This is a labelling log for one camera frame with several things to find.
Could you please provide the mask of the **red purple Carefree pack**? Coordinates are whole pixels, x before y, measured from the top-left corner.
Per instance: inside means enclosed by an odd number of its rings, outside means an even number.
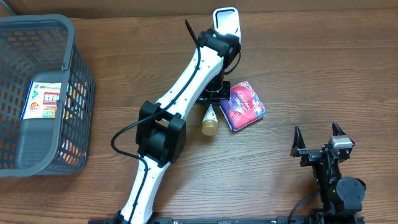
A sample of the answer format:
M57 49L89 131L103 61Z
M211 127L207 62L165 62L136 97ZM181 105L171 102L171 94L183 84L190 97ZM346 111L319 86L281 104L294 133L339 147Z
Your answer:
M239 131L266 115L266 107L248 81L231 87L230 97L220 101L220 109L232 131Z

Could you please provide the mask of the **white blue wipes pack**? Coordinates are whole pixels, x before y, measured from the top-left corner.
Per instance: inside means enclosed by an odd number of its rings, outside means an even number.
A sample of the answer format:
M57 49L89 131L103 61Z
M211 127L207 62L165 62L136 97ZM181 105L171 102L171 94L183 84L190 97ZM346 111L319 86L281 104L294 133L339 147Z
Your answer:
M30 81L21 119L54 119L61 83Z

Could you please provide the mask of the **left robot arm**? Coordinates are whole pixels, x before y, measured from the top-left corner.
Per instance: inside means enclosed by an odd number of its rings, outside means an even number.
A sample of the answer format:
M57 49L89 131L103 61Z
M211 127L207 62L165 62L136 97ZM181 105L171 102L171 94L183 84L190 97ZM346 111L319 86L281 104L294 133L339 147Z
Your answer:
M238 28L208 29L193 36L195 53L173 87L155 103L145 101L139 119L123 128L137 129L139 161L129 199L115 223L147 223L167 168L181 154L187 139L186 119L193 105L210 109L230 97L231 84L224 80L227 67L241 56Z

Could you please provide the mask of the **orange Kleenex tissue pack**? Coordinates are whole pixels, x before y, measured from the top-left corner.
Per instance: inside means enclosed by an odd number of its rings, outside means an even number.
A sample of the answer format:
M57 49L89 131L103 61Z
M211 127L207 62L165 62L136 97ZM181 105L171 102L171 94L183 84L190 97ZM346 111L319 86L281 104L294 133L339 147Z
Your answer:
M78 165L86 157L88 144L87 91L81 83L68 85L63 112L65 121L59 153L67 164Z

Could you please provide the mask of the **white floral cream tube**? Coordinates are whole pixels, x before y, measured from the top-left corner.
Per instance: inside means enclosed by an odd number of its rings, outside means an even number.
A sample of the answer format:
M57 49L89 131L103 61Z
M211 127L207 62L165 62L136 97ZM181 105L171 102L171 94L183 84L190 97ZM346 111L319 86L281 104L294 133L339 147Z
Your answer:
M218 118L213 105L208 107L203 117L201 131L207 136L214 136L218 133Z

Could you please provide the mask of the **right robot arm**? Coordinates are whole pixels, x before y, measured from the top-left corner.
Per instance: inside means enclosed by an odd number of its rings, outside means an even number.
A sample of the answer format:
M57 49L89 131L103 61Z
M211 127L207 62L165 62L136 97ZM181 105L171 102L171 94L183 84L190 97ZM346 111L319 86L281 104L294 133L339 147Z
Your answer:
M339 164L348 160L355 142L338 126L332 124L333 135L320 149L307 149L302 133L295 127L290 155L300 158L302 167L311 167L318 190L301 199L290 211L287 223L364 223L358 217L363 206L366 184L358 178L343 177ZM308 199L320 196L322 208L311 210L307 217L294 213Z

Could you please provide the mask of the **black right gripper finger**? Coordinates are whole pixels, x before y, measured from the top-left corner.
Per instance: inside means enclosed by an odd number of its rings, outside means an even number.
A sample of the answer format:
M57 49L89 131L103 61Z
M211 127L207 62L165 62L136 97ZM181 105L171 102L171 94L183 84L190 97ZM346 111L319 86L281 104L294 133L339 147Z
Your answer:
M306 146L302 137L302 133L298 125L295 126L294 140L291 148L290 155L292 157L298 157L300 155L300 151L305 151Z
M339 127L338 123L334 121L332 123L332 132L334 136L344 136L346 133Z

